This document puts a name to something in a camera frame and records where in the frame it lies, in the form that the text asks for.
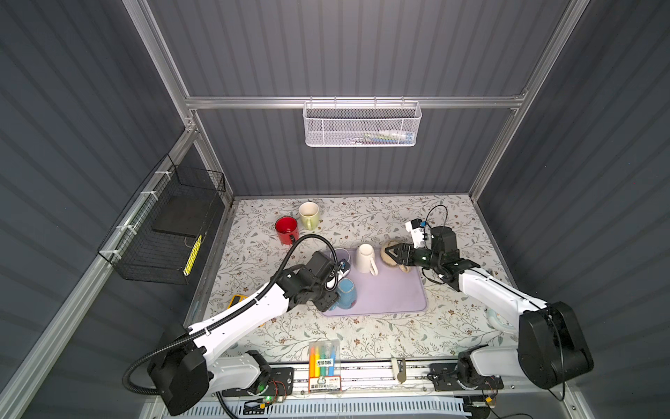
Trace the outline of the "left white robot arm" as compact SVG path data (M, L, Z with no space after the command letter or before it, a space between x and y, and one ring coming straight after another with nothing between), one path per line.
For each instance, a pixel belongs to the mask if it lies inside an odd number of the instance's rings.
M340 298L337 284L350 270L346 260L316 251L304 265L281 265L260 290L224 312L187 328L167 329L147 366L153 391L167 412L181 415L210 393L262 392L271 369L260 352L249 350L234 357L224 352L297 306L312 302L321 312L329 310Z

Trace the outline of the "red mug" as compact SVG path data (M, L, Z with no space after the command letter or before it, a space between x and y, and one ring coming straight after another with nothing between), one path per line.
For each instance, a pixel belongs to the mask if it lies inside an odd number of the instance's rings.
M281 244L293 245L298 241L299 231L296 218L283 216L276 221L274 227Z

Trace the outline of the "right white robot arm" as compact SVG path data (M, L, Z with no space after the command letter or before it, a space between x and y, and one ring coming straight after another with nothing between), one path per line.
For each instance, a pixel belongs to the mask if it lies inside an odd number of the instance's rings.
M435 227L429 237L429 246L400 243L384 253L398 265L431 270L441 283L495 311L518 337L514 346L478 346L460 353L455 374L462 387L476 389L488 377L514 376L552 389L593 370L593 356L569 305L518 291L463 258L448 227Z

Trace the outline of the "blue dotted mug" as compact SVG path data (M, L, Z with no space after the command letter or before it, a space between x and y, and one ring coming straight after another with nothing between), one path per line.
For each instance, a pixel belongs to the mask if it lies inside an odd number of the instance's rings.
M339 309L349 310L356 304L358 298L356 286L349 278L344 278L338 283L337 293Z

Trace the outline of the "light green mug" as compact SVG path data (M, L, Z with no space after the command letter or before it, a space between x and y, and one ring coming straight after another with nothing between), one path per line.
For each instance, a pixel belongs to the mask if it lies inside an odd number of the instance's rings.
M320 223L320 207L315 202L305 202L298 208L300 221L307 230L317 230Z

